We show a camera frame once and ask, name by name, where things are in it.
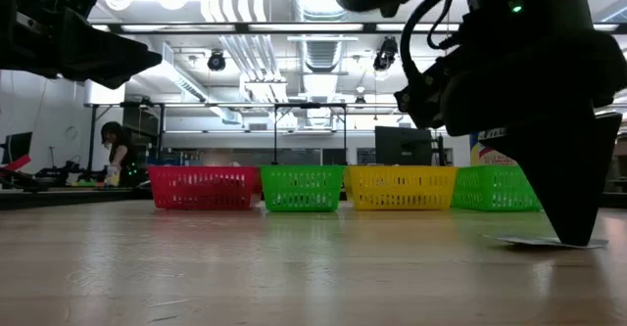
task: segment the ceiling beam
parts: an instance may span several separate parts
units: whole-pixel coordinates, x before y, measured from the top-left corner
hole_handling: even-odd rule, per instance
[[[413,34],[426,35],[432,23],[419,23]],[[403,23],[106,23],[95,24],[119,35],[234,34],[381,34],[401,33]],[[440,24],[434,34],[457,31],[458,23]],[[597,30],[627,34],[627,23],[595,23]]]

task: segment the basket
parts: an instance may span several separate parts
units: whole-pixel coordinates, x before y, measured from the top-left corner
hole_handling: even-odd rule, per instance
[[[158,209],[246,210],[259,201],[259,169],[251,166],[149,166]]]
[[[347,197],[356,210],[445,210],[457,172],[456,167],[349,166]]]
[[[484,211],[526,211],[542,208],[525,174],[517,165],[461,168],[452,206]]]
[[[264,165],[265,207],[270,211],[335,211],[341,165]]]

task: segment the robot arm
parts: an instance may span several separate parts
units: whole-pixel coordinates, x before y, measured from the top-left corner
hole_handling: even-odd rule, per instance
[[[384,16],[407,1],[338,0]],[[557,116],[566,106],[605,106],[627,87],[622,52],[610,35],[594,31],[587,0],[467,0],[459,31],[441,46],[430,44],[457,49],[421,72],[411,60],[411,35],[440,1],[421,2],[401,38],[409,86],[395,96],[418,126],[445,124],[462,135]]]
[[[389,17],[408,0],[338,1]],[[403,31],[409,85],[395,94],[399,108],[420,127],[478,132],[483,144],[518,162],[559,240],[588,245],[622,121],[620,114],[595,116],[594,107],[627,87],[620,47],[594,30],[587,0],[466,0],[470,13],[459,30],[430,43],[457,49],[421,72],[410,38],[440,1],[422,1]]]
[[[0,69],[115,89],[159,64],[146,45],[93,28],[97,0],[0,0]]]

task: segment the computer monitor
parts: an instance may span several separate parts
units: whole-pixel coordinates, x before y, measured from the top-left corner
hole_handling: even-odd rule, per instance
[[[2,164],[8,164],[30,152],[30,141],[32,132],[7,135],[7,138],[0,148],[4,149],[2,154]]]
[[[374,138],[378,164],[432,165],[429,130],[376,126]]]

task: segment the wooden table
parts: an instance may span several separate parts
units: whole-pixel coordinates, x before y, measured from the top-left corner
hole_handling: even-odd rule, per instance
[[[0,211],[2,325],[627,324],[627,211],[594,251],[524,250],[541,213]]]

